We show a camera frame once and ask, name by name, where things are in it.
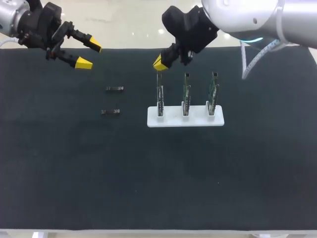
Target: white floor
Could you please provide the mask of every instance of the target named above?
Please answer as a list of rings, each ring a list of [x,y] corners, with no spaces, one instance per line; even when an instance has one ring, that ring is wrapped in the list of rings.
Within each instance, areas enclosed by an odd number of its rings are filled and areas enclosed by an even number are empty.
[[[171,5],[188,12],[199,0],[52,0],[63,9],[62,20],[72,21],[78,30],[93,35],[103,48],[166,48],[174,42],[174,38],[166,32],[161,15]],[[219,32],[219,37],[210,47],[239,46],[239,41],[228,34]],[[7,38],[0,36],[0,41]],[[4,48],[21,48],[15,43],[8,43]],[[65,40],[64,48],[84,48],[74,39]],[[317,50],[311,51],[317,60]],[[13,238],[32,237],[32,231],[13,232]],[[107,235],[91,236],[88,234],[59,234],[49,237],[109,237]]]

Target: small black component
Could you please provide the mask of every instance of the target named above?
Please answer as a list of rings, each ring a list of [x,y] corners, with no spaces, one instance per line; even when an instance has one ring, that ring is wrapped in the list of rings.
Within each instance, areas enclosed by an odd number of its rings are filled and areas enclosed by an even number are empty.
[[[101,110],[101,115],[119,115],[120,114],[120,109],[115,109],[115,110]]]
[[[107,92],[118,92],[118,93],[122,93],[123,92],[123,87],[107,87],[106,88]]]
[[[212,73],[211,83],[209,86],[208,111],[210,116],[214,116],[219,93],[218,73]]]
[[[157,74],[157,91],[158,91],[158,116],[163,116],[164,111],[164,91],[162,85],[162,74]]]
[[[188,73],[185,74],[185,82],[184,82],[184,95],[183,95],[183,115],[188,116],[189,115],[189,108],[190,108],[190,89],[191,85],[189,85],[189,77],[190,75]]]

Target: yellow fingertip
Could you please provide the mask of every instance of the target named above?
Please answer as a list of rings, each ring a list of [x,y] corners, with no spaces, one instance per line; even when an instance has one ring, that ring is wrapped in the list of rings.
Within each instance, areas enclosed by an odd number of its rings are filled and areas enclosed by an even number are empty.
[[[83,68],[83,69],[91,69],[93,67],[93,63],[85,60],[81,57],[78,58],[75,68]]]

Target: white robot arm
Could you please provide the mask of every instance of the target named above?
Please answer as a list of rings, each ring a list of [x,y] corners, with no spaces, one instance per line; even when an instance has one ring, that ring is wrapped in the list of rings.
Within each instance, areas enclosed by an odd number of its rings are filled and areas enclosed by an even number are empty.
[[[317,0],[202,0],[202,4],[189,13],[171,6],[162,15],[176,42],[161,52],[156,70],[170,68],[179,57],[188,64],[192,53],[212,42],[219,29],[260,49],[273,40],[317,49]]]
[[[242,39],[274,38],[317,49],[316,0],[202,0],[209,20]]]

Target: metal cylinder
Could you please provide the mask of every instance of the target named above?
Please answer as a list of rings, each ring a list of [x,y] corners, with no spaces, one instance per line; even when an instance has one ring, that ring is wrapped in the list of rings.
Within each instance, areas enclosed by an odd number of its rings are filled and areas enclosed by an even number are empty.
[[[30,9],[24,0],[1,0],[0,1],[0,33],[16,37],[17,27],[23,13]]]

